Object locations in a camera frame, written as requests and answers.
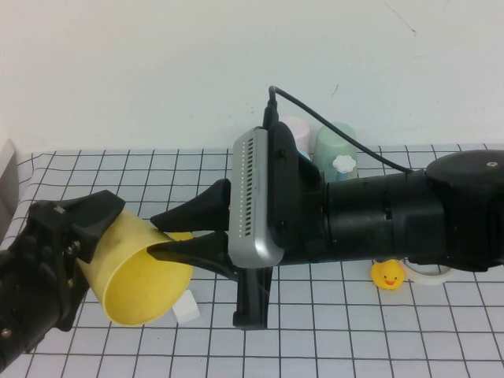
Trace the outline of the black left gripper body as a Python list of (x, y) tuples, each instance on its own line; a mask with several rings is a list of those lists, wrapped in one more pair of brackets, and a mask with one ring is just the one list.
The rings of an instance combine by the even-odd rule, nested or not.
[(67, 332), (89, 284), (76, 256), (64, 247), (64, 231), (70, 219), (57, 203), (33, 203), (23, 231), (10, 246), (20, 273), (13, 312), (23, 321), (37, 321), (40, 327)]

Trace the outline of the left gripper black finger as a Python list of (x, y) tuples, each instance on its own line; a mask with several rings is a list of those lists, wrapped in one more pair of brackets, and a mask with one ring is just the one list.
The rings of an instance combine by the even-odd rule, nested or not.
[(125, 201), (108, 190), (60, 201), (57, 206), (69, 216), (64, 247), (81, 261), (91, 263), (96, 247), (107, 229), (124, 209)]

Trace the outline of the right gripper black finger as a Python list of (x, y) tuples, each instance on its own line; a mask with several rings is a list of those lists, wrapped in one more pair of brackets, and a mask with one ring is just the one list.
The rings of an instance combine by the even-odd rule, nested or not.
[(225, 232), (231, 189), (229, 179), (220, 179), (192, 200), (152, 216), (150, 222), (162, 232)]
[(156, 244), (149, 246), (147, 253), (159, 261), (192, 265), (221, 276), (233, 276), (233, 264), (228, 256), (228, 234), (225, 232)]

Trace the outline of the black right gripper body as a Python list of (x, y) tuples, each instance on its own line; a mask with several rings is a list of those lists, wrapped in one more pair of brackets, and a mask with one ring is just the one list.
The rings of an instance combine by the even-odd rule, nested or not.
[(232, 263), (238, 269), (233, 324), (268, 326), (272, 271), (330, 259), (327, 186), (299, 152), (278, 150), (232, 170)]

